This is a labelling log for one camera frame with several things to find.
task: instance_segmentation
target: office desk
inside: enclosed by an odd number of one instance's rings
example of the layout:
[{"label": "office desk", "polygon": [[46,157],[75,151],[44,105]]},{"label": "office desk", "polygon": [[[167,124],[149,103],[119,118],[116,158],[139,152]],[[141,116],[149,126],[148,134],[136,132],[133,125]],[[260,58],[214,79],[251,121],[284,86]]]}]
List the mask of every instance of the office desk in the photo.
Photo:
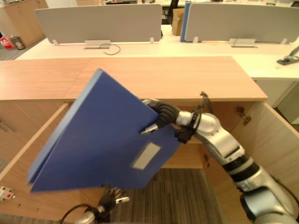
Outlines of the office desk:
[{"label": "office desk", "polygon": [[104,51],[111,49],[84,49],[85,45],[63,44],[54,46],[47,39],[43,40],[17,60],[40,58],[77,58],[77,57],[198,57],[198,56],[232,56],[246,73],[268,95],[268,103],[275,107],[299,81],[299,63],[282,66],[276,61],[293,50],[296,44],[263,44],[257,48],[232,48],[227,42],[186,43],[180,42],[179,36],[171,32],[171,25],[162,25],[163,38],[159,42],[118,43],[120,53],[109,56]]},{"label": "office desk", "polygon": [[[193,0],[192,2],[209,2],[209,1],[208,0]],[[267,2],[272,2],[272,1],[266,1],[266,0],[261,0],[261,1],[239,0],[237,2],[236,1],[223,1],[223,2],[221,2],[221,4],[266,5]],[[170,4],[171,4],[171,0],[156,0],[155,3],[161,4],[163,7],[169,7]],[[290,3],[278,2],[278,3],[276,3],[276,6],[289,7],[289,6],[291,6],[291,4],[292,4],[292,2],[290,2]],[[185,0],[179,0],[178,1],[178,6],[179,7],[184,7],[185,6]]]}]

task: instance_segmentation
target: wooden cabinet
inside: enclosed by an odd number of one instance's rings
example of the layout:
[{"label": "wooden cabinet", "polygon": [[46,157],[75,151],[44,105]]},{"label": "wooden cabinet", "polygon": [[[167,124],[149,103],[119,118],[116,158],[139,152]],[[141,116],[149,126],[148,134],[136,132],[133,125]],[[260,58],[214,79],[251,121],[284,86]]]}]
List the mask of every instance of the wooden cabinet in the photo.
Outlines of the wooden cabinet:
[{"label": "wooden cabinet", "polygon": [[44,33],[35,15],[35,10],[47,7],[45,0],[25,0],[0,8],[2,33],[8,38],[12,35],[19,36],[25,46],[40,40],[44,37]]},{"label": "wooden cabinet", "polygon": [[0,158],[11,161],[62,101],[1,101]]},{"label": "wooden cabinet", "polygon": [[[265,94],[230,57],[172,57],[163,58],[163,62],[159,58],[44,59],[4,62],[3,65],[5,79],[0,77],[0,96],[12,101],[34,97],[43,102],[54,98],[73,101],[98,68],[108,72],[139,98],[163,99],[183,110],[196,107],[201,100],[199,93],[203,90],[209,94],[222,126],[259,165],[299,194],[296,173],[299,134],[263,102]],[[22,70],[22,77],[18,76],[16,67]],[[0,174],[1,184],[12,188],[16,194],[14,200],[2,203],[0,212],[58,220],[76,204],[97,204],[103,191],[101,188],[31,194],[31,186],[27,184],[27,170],[67,112],[69,104],[62,104],[52,113]],[[236,112],[238,106],[244,107],[245,115],[251,117],[246,126]],[[233,181],[200,141],[192,139],[182,145],[164,167],[204,168],[227,223],[249,223]],[[75,210],[67,221],[74,222],[82,214],[83,210]]]}]

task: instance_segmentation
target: white label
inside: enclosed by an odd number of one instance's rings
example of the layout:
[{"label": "white label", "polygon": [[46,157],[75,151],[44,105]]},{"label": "white label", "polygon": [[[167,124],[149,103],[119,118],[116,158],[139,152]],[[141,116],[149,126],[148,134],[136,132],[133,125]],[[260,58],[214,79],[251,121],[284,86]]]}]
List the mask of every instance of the white label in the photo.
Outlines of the white label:
[{"label": "white label", "polygon": [[137,157],[136,161],[133,164],[135,169],[145,169],[151,159],[159,152],[160,146],[155,145],[154,143],[149,143],[143,152]]}]

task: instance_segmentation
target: gray partition panel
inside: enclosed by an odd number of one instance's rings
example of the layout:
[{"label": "gray partition panel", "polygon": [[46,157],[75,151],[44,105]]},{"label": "gray partition panel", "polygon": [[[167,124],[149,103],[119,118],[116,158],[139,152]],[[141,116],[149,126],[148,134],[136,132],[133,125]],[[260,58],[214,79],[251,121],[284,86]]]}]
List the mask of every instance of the gray partition panel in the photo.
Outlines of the gray partition panel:
[{"label": "gray partition panel", "polygon": [[53,43],[85,40],[141,42],[161,39],[159,4],[108,5],[37,9],[37,18]]},{"label": "gray partition panel", "polygon": [[227,41],[255,38],[257,42],[294,42],[299,35],[299,8],[261,5],[192,3],[185,40]]}]

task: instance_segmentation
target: blue binder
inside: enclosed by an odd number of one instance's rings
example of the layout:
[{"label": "blue binder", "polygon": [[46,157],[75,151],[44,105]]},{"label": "blue binder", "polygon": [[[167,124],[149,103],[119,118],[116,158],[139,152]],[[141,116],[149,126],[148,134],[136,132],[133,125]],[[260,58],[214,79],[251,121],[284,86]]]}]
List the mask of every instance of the blue binder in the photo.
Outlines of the blue binder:
[{"label": "blue binder", "polygon": [[188,41],[185,40],[185,33],[186,33],[186,29],[187,29],[189,9],[190,9],[190,5],[191,4],[192,4],[191,1],[186,1],[186,3],[185,3],[184,16],[183,16],[183,22],[182,22],[182,29],[181,29],[181,36],[180,36],[180,41],[181,42],[188,42]]},{"label": "blue binder", "polygon": [[[107,73],[97,70],[32,164],[28,172],[31,191],[102,184],[144,188],[180,144],[172,126],[139,134],[157,116]],[[161,149],[144,169],[133,168],[149,142]]]}]

